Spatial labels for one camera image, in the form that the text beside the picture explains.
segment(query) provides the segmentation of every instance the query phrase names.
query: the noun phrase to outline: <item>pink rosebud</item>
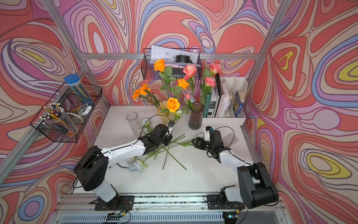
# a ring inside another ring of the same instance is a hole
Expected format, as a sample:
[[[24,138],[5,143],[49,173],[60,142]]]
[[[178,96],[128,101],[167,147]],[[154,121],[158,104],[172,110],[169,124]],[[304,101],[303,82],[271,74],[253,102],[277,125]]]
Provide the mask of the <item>pink rosebud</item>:
[[[186,94],[185,94],[185,99],[186,99],[186,100],[190,100],[190,98],[191,98],[191,96],[186,93]]]
[[[213,62],[209,66],[209,71],[214,74],[219,73],[219,72],[221,72],[221,65]]]
[[[216,85],[215,79],[212,77],[206,77],[204,81],[207,86],[215,87]]]
[[[183,79],[188,80],[190,77],[195,75],[195,72],[197,71],[197,67],[193,64],[187,64],[182,73],[185,73],[186,75],[183,77]]]

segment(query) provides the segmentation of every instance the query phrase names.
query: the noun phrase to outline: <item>book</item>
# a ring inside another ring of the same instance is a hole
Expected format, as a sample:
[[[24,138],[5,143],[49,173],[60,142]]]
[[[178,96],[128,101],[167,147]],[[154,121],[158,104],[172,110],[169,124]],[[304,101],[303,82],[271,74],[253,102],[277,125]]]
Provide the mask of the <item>book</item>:
[[[214,118],[216,118],[216,115],[218,113],[218,105],[220,104],[220,101],[221,101],[221,95],[222,95],[222,86],[221,86],[221,80],[220,80],[220,75],[219,74],[216,74],[215,75],[215,80],[216,80],[216,87],[217,87],[217,90],[218,90],[218,95],[219,95],[219,99],[218,99],[218,104],[217,104],[217,107],[216,107],[216,111],[215,111],[215,115],[213,116]]]
[[[218,105],[219,95],[217,94],[217,86],[211,89],[211,99],[209,103],[208,115],[207,118],[213,118],[215,114],[216,107]]]
[[[226,84],[223,82],[221,83],[221,88],[222,88],[222,94],[220,97],[220,102],[218,104],[218,109],[216,112],[216,118],[223,118],[226,108],[229,105],[230,102],[230,94],[229,94],[229,90],[226,87]]]
[[[204,105],[204,111],[203,111],[203,117],[206,118],[208,116],[208,109],[210,104],[210,98],[211,98],[211,92],[206,96],[205,105]]]
[[[234,111],[235,117],[237,118],[242,111],[242,108],[245,103],[245,93],[243,91],[236,91],[234,103],[232,109]]]

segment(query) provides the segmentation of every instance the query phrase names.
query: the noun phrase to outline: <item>psychedelic wall pattern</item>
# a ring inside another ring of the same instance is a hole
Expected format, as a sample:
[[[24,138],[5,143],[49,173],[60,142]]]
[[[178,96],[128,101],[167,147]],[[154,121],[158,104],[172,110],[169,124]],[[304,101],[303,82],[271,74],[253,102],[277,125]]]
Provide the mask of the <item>psychedelic wall pattern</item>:
[[[84,53],[141,53],[152,44],[199,47],[204,53],[257,53],[278,4],[278,0],[69,0],[58,8]]]
[[[58,9],[84,53],[141,53],[152,44],[199,47],[202,53],[257,53],[278,4],[273,0],[72,0],[58,4]],[[253,65],[253,60],[215,62],[227,76],[247,76]],[[170,94],[159,89],[160,80],[143,81],[141,60],[88,60],[87,64],[111,105],[142,104],[132,94],[144,83],[160,98]]]
[[[0,3],[0,162],[38,110],[79,66],[41,0]],[[78,143],[40,135],[0,185],[0,223],[45,223],[105,116],[100,101]]]
[[[246,125],[294,223],[358,223],[358,2],[294,0]]]

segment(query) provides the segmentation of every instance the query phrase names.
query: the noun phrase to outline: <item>white robotic arm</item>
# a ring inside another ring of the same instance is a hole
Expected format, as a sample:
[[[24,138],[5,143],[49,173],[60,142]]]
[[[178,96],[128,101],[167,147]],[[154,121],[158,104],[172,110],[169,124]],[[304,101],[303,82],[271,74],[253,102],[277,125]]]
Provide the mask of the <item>white robotic arm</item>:
[[[219,163],[227,165],[238,176],[239,186],[224,187],[221,191],[222,204],[243,202],[249,209],[276,202],[277,190],[269,178],[265,165],[253,163],[235,155],[230,148],[224,147],[221,134],[208,126],[204,129],[205,138],[195,138],[195,148],[209,152]]]
[[[90,147],[74,168],[83,189],[93,191],[104,202],[115,203],[111,201],[115,200],[117,193],[105,179],[107,168],[119,161],[153,152],[162,144],[167,146],[172,140],[173,127],[171,121],[167,126],[157,125],[153,132],[127,144],[103,149]]]

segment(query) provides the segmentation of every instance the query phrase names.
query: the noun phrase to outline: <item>glass vase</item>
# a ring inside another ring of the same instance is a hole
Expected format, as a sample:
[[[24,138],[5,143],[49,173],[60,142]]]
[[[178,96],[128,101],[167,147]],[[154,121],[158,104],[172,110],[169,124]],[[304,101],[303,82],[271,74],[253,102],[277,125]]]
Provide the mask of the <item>glass vase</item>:
[[[190,107],[190,110],[192,111],[189,119],[189,128],[192,130],[198,130],[201,127],[201,124],[203,122],[203,110],[204,105],[199,102],[193,103],[194,109]]]
[[[138,114],[136,112],[130,112],[126,115],[126,119],[132,129],[134,136],[139,137],[140,132],[142,131],[142,127],[139,123]]]

